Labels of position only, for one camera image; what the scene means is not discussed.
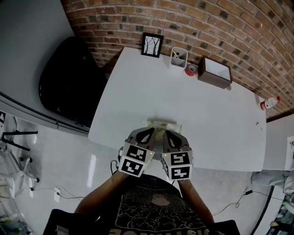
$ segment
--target gray floor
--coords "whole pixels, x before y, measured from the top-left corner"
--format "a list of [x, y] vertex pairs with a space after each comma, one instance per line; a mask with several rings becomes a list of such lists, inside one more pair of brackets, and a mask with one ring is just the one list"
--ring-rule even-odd
[[[36, 189], [53, 189], [62, 186], [75, 196], [85, 196], [101, 185], [111, 176], [110, 161], [116, 159], [117, 150], [95, 144], [86, 137], [67, 134], [57, 130], [18, 120], [19, 130], [35, 130], [36, 136], [17, 136], [15, 141], [31, 148], [30, 152], [20, 149], [12, 150], [16, 157], [25, 155], [33, 158], [33, 168], [40, 182]], [[96, 156], [95, 172], [91, 184], [90, 163]], [[152, 161], [146, 173], [166, 180], [166, 175], [158, 161]], [[254, 189], [268, 193], [269, 187], [251, 185], [251, 172], [229, 172], [194, 168], [192, 182], [213, 214], [221, 211], [230, 203], [237, 202], [247, 190]], [[26, 222], [37, 234], [42, 234], [52, 209], [58, 208], [72, 213], [77, 207], [77, 199], [61, 199], [57, 203], [50, 190], [35, 191], [31, 198], [25, 189], [16, 198], [19, 211]], [[62, 190], [62, 195], [71, 197]], [[260, 194], [244, 196], [238, 209], [228, 207], [224, 212], [214, 216], [215, 221], [234, 219], [241, 235], [249, 235], [254, 228], [267, 197]]]

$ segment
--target wooden box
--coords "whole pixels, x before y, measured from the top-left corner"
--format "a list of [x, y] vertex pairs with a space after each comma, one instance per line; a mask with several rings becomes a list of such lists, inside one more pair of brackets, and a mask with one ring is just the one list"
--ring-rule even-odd
[[198, 64], [198, 80], [224, 89], [232, 83], [230, 67], [204, 56]]

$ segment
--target pen holder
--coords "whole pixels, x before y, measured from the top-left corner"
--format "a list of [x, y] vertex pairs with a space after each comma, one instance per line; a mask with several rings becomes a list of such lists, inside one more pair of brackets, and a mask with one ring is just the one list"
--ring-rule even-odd
[[187, 66], [187, 60], [188, 60], [187, 50], [180, 47], [173, 47], [171, 49], [171, 54], [170, 54], [170, 66], [169, 66], [170, 71], [173, 74], [182, 73]]

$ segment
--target framed picture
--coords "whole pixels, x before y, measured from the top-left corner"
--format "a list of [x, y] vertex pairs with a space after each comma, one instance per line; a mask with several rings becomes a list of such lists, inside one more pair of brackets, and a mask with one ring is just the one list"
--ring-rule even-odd
[[162, 35], [143, 33], [141, 55], [159, 58], [163, 40]]

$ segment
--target brick wall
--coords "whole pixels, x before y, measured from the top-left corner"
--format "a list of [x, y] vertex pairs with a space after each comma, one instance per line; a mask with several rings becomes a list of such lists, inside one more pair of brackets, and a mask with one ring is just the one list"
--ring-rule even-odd
[[161, 53], [189, 51], [229, 65], [233, 80], [258, 95], [281, 96], [272, 117], [294, 110], [291, 0], [62, 0], [75, 34], [111, 72], [121, 50], [141, 48], [143, 32], [164, 35]]

